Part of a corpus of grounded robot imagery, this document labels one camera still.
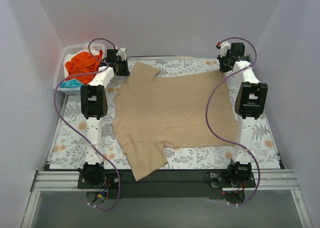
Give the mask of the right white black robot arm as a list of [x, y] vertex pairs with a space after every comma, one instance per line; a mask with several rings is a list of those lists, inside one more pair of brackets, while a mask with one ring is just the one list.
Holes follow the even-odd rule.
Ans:
[[251, 180], [252, 156], [249, 149], [254, 126], [265, 108], [268, 85], [256, 78], [251, 63], [245, 58], [244, 43], [220, 41], [216, 47], [220, 50], [217, 57], [220, 72], [232, 71], [240, 82], [234, 102], [238, 121], [237, 145], [227, 166], [226, 178], [234, 186], [244, 185]]

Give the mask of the beige t shirt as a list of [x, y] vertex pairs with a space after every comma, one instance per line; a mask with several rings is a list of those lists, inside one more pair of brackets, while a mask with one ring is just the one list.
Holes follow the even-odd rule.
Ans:
[[137, 62], [114, 97], [111, 125], [136, 181], [167, 163], [166, 147], [227, 146], [238, 135], [220, 71], [175, 77], [159, 72]]

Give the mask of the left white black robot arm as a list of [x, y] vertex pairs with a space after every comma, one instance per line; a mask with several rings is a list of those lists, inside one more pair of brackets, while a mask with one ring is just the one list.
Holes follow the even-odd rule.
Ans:
[[83, 180], [95, 188], [101, 188], [107, 181], [104, 171], [104, 159], [98, 154], [101, 148], [104, 117], [108, 112], [106, 87], [114, 76], [130, 75], [126, 48], [108, 49], [102, 60], [99, 73], [88, 85], [80, 88], [81, 112], [85, 117], [87, 145], [83, 170]]

